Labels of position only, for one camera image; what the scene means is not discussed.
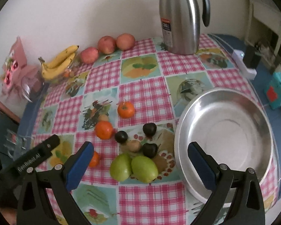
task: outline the screw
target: screw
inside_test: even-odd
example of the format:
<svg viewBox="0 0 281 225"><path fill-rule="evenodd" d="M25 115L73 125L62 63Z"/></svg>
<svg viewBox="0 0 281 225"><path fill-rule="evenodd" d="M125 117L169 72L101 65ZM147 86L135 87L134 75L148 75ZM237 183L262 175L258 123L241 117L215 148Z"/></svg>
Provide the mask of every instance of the screw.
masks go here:
<svg viewBox="0 0 281 225"><path fill-rule="evenodd" d="M255 170L253 168L249 167L248 172L253 174L255 172Z"/></svg>
<svg viewBox="0 0 281 225"><path fill-rule="evenodd" d="M27 172L27 173L32 173L32 172L33 172L33 167L27 168L26 172Z"/></svg>
<svg viewBox="0 0 281 225"><path fill-rule="evenodd" d="M63 168L62 164L57 164L57 165L55 165L55 167L54 167L55 170L60 170L60 169L62 169L62 168Z"/></svg>
<svg viewBox="0 0 281 225"><path fill-rule="evenodd" d="M220 164L220 169L227 170L228 166L226 164Z"/></svg>

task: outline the tablecloth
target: tablecloth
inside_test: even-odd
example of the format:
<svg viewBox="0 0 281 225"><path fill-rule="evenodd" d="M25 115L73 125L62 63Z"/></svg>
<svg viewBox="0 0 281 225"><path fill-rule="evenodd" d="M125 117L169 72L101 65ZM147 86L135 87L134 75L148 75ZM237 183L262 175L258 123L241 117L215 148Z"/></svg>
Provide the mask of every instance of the tablecloth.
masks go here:
<svg viewBox="0 0 281 225"><path fill-rule="evenodd" d="M137 41L124 52L102 55L93 65L81 66L74 78L48 89L32 137L36 145L58 134L61 145L38 170L64 163L85 141L90 141L101 161L97 167L86 170L72 195L91 223L190 224L203 204L186 190L179 178L173 153L174 132L187 103L213 87L236 89L258 102L230 54L207 34L200 35L195 55L165 51L161 37ZM118 117L117 104L122 101L133 103L134 117ZM106 115L115 129L125 130L129 139L141 143L157 141L147 139L142 132L143 124L157 124L162 148L156 161L160 170L156 180L143 184L132 175L119 183L110 177L109 166L123 150L114 139L103 141L96 137L93 128L98 115L93 112ZM267 211L277 200L275 155L261 189ZM52 191L48 190L48 194L58 219L64 222ZM217 222L226 213L227 209L222 209Z"/></svg>

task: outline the power strip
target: power strip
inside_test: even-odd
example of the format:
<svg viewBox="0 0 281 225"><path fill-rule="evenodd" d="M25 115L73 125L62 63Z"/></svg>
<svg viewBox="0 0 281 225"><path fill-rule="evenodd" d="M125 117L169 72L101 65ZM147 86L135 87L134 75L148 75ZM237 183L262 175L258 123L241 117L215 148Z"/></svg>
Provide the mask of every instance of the power strip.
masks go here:
<svg viewBox="0 0 281 225"><path fill-rule="evenodd" d="M235 60L237 66L242 72L243 76L248 80L253 80L257 74L256 70L253 68L247 68L243 62L244 52L241 50L233 50L232 58Z"/></svg>

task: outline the thermos handle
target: thermos handle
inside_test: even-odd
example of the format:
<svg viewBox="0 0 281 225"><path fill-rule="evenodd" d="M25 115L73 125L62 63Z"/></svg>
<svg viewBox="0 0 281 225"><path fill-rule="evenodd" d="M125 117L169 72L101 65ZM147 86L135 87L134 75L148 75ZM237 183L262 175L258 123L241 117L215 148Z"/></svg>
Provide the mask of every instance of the thermos handle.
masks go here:
<svg viewBox="0 0 281 225"><path fill-rule="evenodd" d="M202 19L204 25L209 26L210 22L210 0L203 0L203 14Z"/></svg>

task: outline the sticker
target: sticker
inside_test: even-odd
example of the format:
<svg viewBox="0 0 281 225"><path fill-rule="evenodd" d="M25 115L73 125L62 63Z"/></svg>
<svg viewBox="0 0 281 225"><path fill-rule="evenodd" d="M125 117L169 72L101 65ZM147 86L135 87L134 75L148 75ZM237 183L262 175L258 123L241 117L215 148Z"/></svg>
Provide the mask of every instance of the sticker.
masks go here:
<svg viewBox="0 0 281 225"><path fill-rule="evenodd" d="M164 43L168 47L173 47L171 22L168 19L161 19L161 23Z"/></svg>

